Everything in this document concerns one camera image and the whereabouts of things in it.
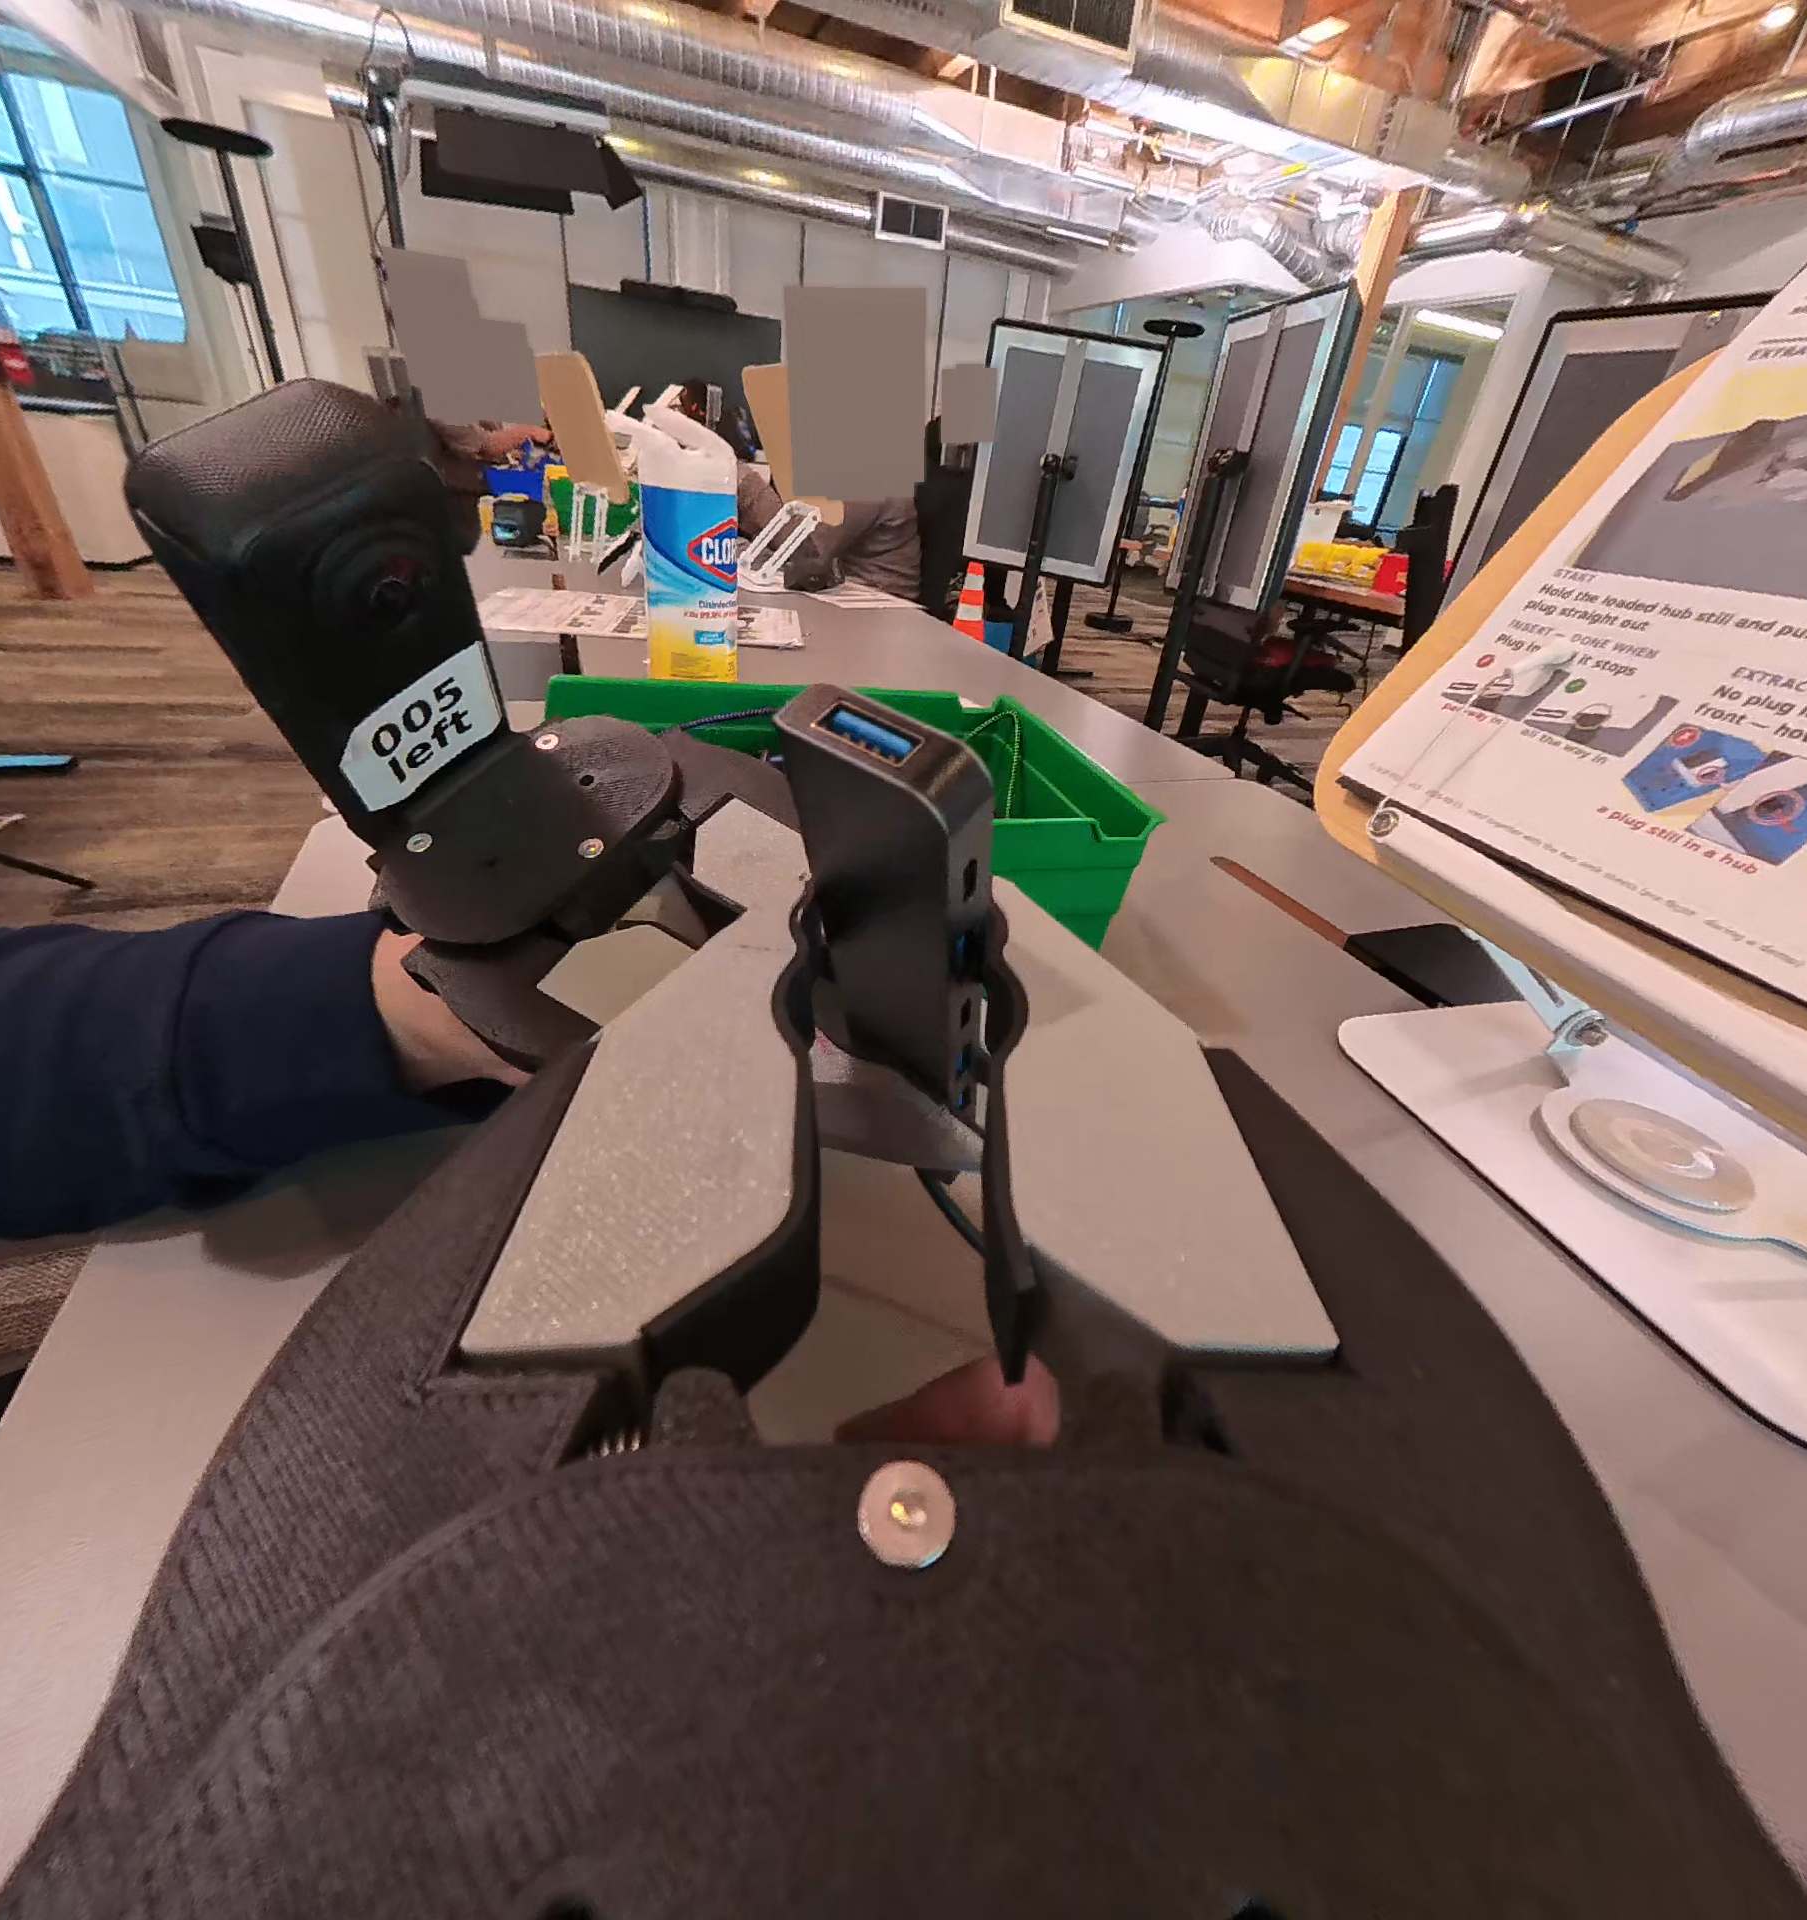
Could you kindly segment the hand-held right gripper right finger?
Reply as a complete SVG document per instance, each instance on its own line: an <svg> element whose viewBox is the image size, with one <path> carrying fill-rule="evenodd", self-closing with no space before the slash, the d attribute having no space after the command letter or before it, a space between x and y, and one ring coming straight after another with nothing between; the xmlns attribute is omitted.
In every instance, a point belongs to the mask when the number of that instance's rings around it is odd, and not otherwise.
<svg viewBox="0 0 1807 1920"><path fill-rule="evenodd" d="M985 1314L1046 1356L1318 1366L1338 1335L1203 1046L1014 884L985 947Z"/></svg>

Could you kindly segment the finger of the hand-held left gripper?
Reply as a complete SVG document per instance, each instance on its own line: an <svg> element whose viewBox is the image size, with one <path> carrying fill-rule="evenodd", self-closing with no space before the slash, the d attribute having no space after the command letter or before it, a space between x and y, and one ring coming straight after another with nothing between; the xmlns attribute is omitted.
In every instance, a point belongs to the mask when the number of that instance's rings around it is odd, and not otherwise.
<svg viewBox="0 0 1807 1920"><path fill-rule="evenodd" d="M659 928L616 928L571 947L538 990L599 1027L686 965L691 948ZM846 1053L828 1028L810 1049L819 1137L864 1160L931 1173L977 1173L981 1137L896 1070Z"/></svg>
<svg viewBox="0 0 1807 1920"><path fill-rule="evenodd" d="M797 910L810 885L798 831L752 805L720 805L696 827L688 898L699 948L798 951Z"/></svg>

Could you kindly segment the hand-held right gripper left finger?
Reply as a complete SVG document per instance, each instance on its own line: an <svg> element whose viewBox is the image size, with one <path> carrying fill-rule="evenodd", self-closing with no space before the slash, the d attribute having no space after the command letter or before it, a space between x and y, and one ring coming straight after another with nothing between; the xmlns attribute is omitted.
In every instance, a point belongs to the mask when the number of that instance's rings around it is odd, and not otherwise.
<svg viewBox="0 0 1807 1920"><path fill-rule="evenodd" d="M820 1293L805 885L608 1022L460 1332L477 1369L752 1390Z"/></svg>

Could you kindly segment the grey usb hub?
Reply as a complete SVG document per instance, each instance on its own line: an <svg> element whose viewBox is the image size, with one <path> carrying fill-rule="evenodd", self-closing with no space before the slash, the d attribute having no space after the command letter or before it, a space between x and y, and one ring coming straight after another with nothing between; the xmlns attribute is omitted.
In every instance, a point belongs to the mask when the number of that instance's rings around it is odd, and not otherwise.
<svg viewBox="0 0 1807 1920"><path fill-rule="evenodd" d="M775 726L810 870L795 947L820 1137L909 1168L987 1282L1024 1274L1008 1064L1029 1009L991 890L985 761L840 685L810 685Z"/></svg>

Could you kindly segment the green plastic bin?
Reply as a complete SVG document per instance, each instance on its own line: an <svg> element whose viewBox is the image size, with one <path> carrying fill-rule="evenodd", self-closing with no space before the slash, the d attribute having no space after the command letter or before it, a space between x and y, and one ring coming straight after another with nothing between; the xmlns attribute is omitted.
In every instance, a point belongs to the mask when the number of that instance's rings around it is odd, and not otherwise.
<svg viewBox="0 0 1807 1920"><path fill-rule="evenodd" d="M555 677L543 717L608 716L649 734L778 761L772 713L795 685L696 685ZM869 686L867 696L969 744L995 789L993 871L1101 948L1140 855L1162 821L1048 719L1008 696L969 702L953 691Z"/></svg>

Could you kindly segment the person's left forearm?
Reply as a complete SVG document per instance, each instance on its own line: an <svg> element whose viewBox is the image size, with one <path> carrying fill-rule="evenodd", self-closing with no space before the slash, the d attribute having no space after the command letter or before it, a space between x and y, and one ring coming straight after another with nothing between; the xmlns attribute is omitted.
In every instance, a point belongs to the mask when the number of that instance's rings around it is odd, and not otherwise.
<svg viewBox="0 0 1807 1920"><path fill-rule="evenodd" d="M369 990L385 930L371 911L0 928L0 1240L198 1212L492 1113L509 1089L404 1087Z"/></svg>

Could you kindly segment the person's right hand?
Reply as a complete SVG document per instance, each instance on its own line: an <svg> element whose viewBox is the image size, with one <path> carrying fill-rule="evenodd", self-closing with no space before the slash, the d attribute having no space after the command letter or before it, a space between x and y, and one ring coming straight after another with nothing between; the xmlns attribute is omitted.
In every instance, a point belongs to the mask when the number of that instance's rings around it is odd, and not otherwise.
<svg viewBox="0 0 1807 1920"><path fill-rule="evenodd" d="M1059 1380L1029 1359L1008 1380L995 1356L978 1356L888 1404L845 1417L838 1444L891 1448L1046 1448L1063 1426Z"/></svg>

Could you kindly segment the printed paper sheet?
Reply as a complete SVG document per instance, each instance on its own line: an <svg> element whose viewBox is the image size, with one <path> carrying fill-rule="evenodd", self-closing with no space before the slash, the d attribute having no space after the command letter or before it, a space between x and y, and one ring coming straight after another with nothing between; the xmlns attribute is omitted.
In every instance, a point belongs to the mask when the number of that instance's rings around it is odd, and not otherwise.
<svg viewBox="0 0 1807 1920"><path fill-rule="evenodd" d="M602 591L501 587L479 602L486 629L528 636L614 636L646 640L646 602ZM737 645L792 651L802 647L798 615L740 604Z"/></svg>

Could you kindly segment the black floor lamp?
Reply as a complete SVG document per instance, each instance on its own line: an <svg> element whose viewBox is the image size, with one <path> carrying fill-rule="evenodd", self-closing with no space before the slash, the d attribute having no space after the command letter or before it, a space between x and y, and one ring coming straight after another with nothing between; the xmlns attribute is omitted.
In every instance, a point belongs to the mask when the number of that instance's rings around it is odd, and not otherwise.
<svg viewBox="0 0 1807 1920"><path fill-rule="evenodd" d="M249 296L254 324L252 330L262 348L267 384L281 385L286 380L283 355L266 303L263 278L251 241L251 225L234 171L240 159L262 165L273 155L273 147L249 129L204 124L179 115L167 115L159 126L172 141L206 151L215 164L225 217L221 226L215 226L206 217L194 226L196 248L211 275L217 275L227 287L241 288Z"/></svg>

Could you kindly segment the wipes canister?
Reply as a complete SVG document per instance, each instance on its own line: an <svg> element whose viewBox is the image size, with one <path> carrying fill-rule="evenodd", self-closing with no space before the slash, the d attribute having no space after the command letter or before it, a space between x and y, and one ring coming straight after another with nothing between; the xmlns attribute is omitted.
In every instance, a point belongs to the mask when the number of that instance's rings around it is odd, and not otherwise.
<svg viewBox="0 0 1807 1920"><path fill-rule="evenodd" d="M633 424L654 681L737 683L737 461L680 415Z"/></svg>

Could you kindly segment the black office chair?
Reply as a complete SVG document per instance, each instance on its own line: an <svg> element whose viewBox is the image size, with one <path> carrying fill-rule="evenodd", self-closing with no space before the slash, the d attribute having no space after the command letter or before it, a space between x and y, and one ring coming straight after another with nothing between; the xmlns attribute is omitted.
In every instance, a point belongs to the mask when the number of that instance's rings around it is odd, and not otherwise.
<svg viewBox="0 0 1807 1920"><path fill-rule="evenodd" d="M1314 776L1256 744L1249 723L1258 716L1278 724L1300 694L1345 697L1355 689L1353 673L1312 629L1282 635L1269 615L1235 609L1211 597L1196 599L1188 617L1175 678L1183 686L1173 734L1179 744L1219 759L1236 777L1294 789L1310 789Z"/></svg>

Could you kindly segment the printed instruction sheet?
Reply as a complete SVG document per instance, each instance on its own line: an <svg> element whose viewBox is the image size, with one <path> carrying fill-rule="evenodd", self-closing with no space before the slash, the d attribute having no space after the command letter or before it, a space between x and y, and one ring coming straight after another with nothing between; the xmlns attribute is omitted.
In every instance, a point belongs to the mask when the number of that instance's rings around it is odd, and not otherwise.
<svg viewBox="0 0 1807 1920"><path fill-rule="evenodd" d="M1340 780L1807 1009L1807 266Z"/></svg>

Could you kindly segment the black wall screen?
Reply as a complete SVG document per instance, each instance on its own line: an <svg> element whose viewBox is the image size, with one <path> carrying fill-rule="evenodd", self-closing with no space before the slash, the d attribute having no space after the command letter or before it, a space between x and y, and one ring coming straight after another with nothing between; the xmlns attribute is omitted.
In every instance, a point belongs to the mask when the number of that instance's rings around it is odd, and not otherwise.
<svg viewBox="0 0 1807 1920"><path fill-rule="evenodd" d="M742 373L780 361L778 320L751 314L729 296L625 278L602 290L567 287L570 346L587 361L605 402L636 390L705 380L742 402Z"/></svg>

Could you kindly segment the silver ceiling duct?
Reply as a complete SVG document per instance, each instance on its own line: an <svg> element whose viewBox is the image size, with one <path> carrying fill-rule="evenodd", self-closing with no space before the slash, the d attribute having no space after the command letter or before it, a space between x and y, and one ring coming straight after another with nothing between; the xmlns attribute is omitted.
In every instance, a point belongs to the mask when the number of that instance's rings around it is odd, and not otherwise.
<svg viewBox="0 0 1807 1920"><path fill-rule="evenodd" d="M1670 147L1599 187L1662 184L1640 202L1575 208L1514 199L1495 156L1451 146L1431 167L1397 167L1391 141L1434 111L1349 83L1357 126L1316 138L1165 94L1158 111L1098 104L1053 124L949 83L814 47L757 36L686 5L126 5L139 17L194 23L295 47L373 80L428 111L514 111L533 124L636 136L628 171L693 190L786 204L808 217L878 226L875 199L941 208L956 252L1063 275L1090 256L1127 256L1162 228L1246 244L1287 288L1349 275L1357 212L1312 212L1314 184L1434 184L1460 199L1423 217L1413 257L1514 252L1572 275L1637 290L1684 275L1676 256L1627 233L1624 213L1699 213L1807 187L1807 138L1745 147Z"/></svg>

